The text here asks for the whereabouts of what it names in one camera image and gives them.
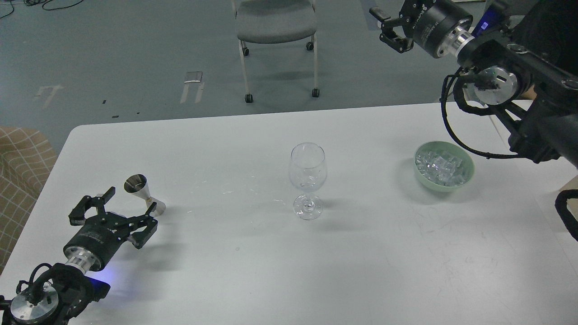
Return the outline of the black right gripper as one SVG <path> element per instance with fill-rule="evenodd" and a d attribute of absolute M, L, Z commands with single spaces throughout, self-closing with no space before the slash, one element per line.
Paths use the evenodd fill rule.
<path fill-rule="evenodd" d="M 457 27 L 469 29 L 473 16 L 450 0 L 405 0 L 402 17 L 392 19 L 380 7 L 371 7 L 369 13 L 381 24 L 379 40 L 398 53 L 406 53 L 417 43 L 433 58 L 448 54 L 452 31 Z M 394 28 L 402 27 L 406 37 Z"/>

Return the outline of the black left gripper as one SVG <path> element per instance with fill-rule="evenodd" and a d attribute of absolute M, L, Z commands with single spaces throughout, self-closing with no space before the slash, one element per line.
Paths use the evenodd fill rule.
<path fill-rule="evenodd" d="M 136 249 L 142 249 L 158 228 L 154 213 L 157 203 L 153 202 L 146 212 L 139 216 L 126 218 L 118 214 L 107 214 L 105 204 L 116 193 L 111 186 L 97 197 L 85 195 L 68 215 L 71 226 L 80 226 L 80 230 L 64 246 L 66 265 L 81 272 L 102 271 L 116 254 L 121 244 L 131 243 Z M 86 218 L 91 208 L 96 216 Z"/>

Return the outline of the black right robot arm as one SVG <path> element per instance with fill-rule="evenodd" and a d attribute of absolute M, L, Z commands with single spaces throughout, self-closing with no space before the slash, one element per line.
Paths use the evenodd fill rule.
<path fill-rule="evenodd" d="M 496 0 L 477 26 L 450 0 L 406 0 L 396 17 L 377 6 L 380 41 L 398 53 L 418 45 L 433 58 L 456 57 L 456 72 L 444 78 L 442 119 L 458 146 L 487 159 L 526 158 L 535 164 L 564 157 L 577 165 L 577 76 L 557 67 L 514 39 L 508 0 Z M 477 116 L 495 116 L 508 130 L 511 154 L 475 150 L 458 138 L 447 115 L 447 101 Z"/>

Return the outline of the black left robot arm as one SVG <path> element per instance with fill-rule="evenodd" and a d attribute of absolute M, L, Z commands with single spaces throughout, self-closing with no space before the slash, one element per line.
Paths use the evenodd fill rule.
<path fill-rule="evenodd" d="M 64 245 L 65 263 L 39 264 L 21 280 L 12 300 L 1 299 L 3 325 L 66 325 L 92 302 L 104 299 L 110 284 L 87 272 L 102 271 L 125 242 L 144 247 L 158 227 L 158 204 L 150 201 L 144 214 L 126 218 L 107 211 L 116 189 L 81 198 L 69 215 L 79 231 Z"/>

